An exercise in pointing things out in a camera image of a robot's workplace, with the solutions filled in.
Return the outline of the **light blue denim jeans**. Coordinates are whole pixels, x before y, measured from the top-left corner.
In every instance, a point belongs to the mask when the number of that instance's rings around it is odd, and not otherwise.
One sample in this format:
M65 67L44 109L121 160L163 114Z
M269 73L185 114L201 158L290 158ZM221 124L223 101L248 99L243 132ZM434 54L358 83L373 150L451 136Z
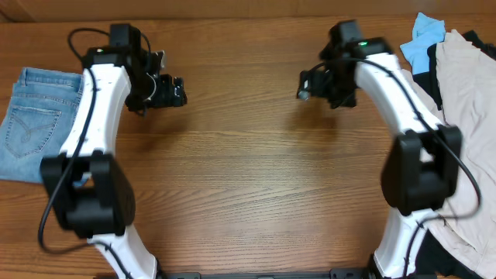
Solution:
M68 137L84 89L80 74L25 67L1 124L1 179L42 182L40 162Z

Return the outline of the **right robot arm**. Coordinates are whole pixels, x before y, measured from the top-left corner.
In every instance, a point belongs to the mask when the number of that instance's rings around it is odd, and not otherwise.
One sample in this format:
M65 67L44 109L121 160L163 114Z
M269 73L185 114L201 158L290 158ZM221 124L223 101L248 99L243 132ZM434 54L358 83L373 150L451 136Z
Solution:
M392 145L381 189L390 206L379 247L365 268L334 269L332 278L417 278L415 261L428 219L456 190L461 132L444 126L405 80L382 37L366 39L355 20L329 31L321 60L300 74L297 96L324 98L331 109L356 106L364 90L387 123Z

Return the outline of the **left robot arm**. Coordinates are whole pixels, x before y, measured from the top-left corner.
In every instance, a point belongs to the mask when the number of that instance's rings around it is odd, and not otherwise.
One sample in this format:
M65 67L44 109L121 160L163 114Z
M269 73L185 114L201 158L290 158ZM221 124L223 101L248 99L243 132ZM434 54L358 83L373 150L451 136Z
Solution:
M53 255L93 246L117 278L163 278L133 222L133 188L115 159L122 110L144 116L149 109L187 104L184 81L162 74L165 52L141 43L147 37L128 23L112 24L108 44L78 55L83 93L69 136L55 157L40 164L48 202L37 241Z

